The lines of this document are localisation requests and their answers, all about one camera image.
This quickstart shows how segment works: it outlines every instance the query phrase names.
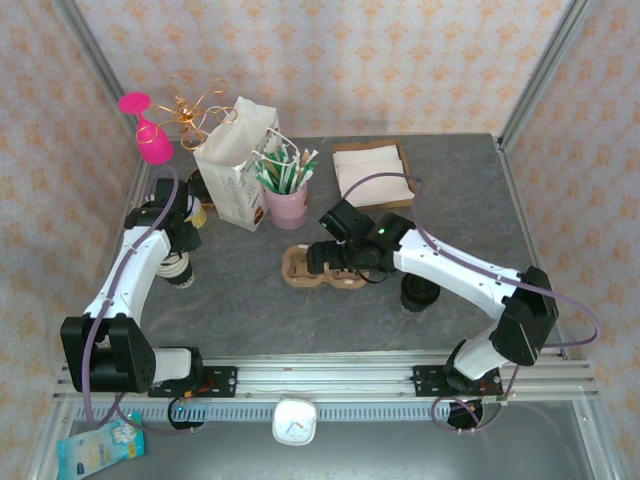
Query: floral wallpaper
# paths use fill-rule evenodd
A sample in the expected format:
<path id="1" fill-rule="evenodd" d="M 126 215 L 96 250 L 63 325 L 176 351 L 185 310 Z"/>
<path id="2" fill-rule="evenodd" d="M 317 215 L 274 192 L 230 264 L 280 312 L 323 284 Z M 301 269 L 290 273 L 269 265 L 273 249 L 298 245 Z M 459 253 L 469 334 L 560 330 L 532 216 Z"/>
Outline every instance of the floral wallpaper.
<path id="1" fill-rule="evenodd" d="M 0 29 L 0 478 L 22 479 L 58 328 L 104 279 L 138 156 L 52 1 L 0 3 Z"/>
<path id="2" fill-rule="evenodd" d="M 593 359 L 629 478 L 640 472 L 640 8 L 600 0 L 509 149 L 555 288 L 604 321 Z M 591 334 L 562 310 L 571 336 Z"/>
<path id="3" fill-rule="evenodd" d="M 125 90 L 169 102 L 182 72 L 196 99 L 221 77 L 225 105 L 243 95 L 287 135 L 324 136 L 499 134 L 571 1 L 78 3 Z"/>

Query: white clock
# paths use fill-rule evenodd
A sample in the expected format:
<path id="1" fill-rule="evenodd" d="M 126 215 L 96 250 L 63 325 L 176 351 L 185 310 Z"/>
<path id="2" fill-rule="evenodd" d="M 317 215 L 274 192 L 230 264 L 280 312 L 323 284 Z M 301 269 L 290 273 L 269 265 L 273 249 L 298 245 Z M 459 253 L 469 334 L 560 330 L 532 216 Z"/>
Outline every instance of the white clock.
<path id="1" fill-rule="evenodd" d="M 307 400 L 286 398 L 273 414 L 273 437 L 294 447 L 307 445 L 316 434 L 316 406 Z"/>

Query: blue package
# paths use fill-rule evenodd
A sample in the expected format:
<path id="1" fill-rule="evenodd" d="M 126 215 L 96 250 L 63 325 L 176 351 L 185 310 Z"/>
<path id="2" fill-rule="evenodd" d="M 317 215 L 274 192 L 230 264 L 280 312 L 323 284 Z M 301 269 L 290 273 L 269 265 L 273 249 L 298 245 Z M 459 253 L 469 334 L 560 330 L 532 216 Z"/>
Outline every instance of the blue package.
<path id="1" fill-rule="evenodd" d="M 129 418 L 140 422 L 140 413 Z M 142 431 L 122 419 L 109 422 L 98 430 L 58 441 L 58 479 L 80 480 L 127 458 L 144 454 Z"/>

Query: white napkin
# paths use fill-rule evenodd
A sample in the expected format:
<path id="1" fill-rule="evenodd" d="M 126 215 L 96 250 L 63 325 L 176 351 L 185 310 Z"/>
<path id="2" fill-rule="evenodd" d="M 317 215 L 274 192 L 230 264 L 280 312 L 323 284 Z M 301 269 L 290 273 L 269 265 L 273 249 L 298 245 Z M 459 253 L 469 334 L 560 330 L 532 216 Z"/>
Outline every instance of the white napkin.
<path id="1" fill-rule="evenodd" d="M 404 173 L 402 160 L 398 156 L 395 145 L 371 150 L 336 152 L 333 154 L 333 163 L 342 195 L 358 180 L 374 173 Z M 414 194 L 409 190 L 406 179 L 381 177 L 360 185 L 349 194 L 347 200 L 354 207 L 364 207 L 409 200 L 413 197 Z"/>

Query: pink cup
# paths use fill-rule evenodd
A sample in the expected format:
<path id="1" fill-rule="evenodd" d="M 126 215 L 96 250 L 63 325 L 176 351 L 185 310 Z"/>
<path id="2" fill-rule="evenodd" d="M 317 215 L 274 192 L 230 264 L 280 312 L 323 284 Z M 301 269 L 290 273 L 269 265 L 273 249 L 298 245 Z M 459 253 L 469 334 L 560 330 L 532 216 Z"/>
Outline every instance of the pink cup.
<path id="1" fill-rule="evenodd" d="M 307 221 L 307 185 L 290 195 L 279 195 L 265 188 L 264 194 L 269 203 L 271 220 L 276 227 L 295 230 Z"/>

